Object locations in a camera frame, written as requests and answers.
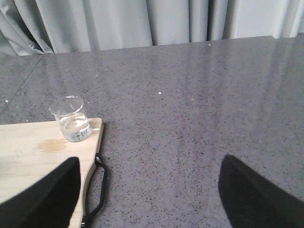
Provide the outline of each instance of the water stain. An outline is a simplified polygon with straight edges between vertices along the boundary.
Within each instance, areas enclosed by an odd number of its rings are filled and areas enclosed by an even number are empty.
[[[38,144],[37,148],[42,152],[57,152],[64,150],[67,140],[48,139]]]

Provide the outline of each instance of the granite countertop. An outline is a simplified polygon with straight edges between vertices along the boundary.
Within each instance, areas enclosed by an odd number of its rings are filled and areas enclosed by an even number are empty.
[[[0,124],[53,120],[51,102],[83,97],[104,120],[110,171],[91,227],[229,228],[217,187],[227,153],[304,200],[303,59],[303,34],[5,57]]]

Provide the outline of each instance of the water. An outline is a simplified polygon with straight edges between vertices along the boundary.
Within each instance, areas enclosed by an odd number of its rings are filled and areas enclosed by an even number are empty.
[[[64,137],[71,142],[82,141],[91,133],[91,126],[84,113],[62,118],[60,127]]]

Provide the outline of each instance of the wooden board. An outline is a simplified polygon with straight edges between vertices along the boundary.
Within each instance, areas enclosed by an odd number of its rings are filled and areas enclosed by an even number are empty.
[[[89,119],[90,136],[81,142],[67,141],[56,121],[0,125],[0,203],[43,178],[67,158],[80,160],[81,190],[69,228],[79,228],[86,189],[95,170],[103,123]]]

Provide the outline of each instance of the curtain fold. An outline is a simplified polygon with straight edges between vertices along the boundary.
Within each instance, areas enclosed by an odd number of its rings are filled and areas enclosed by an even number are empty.
[[[0,53],[295,37],[303,17],[304,0],[0,0]]]

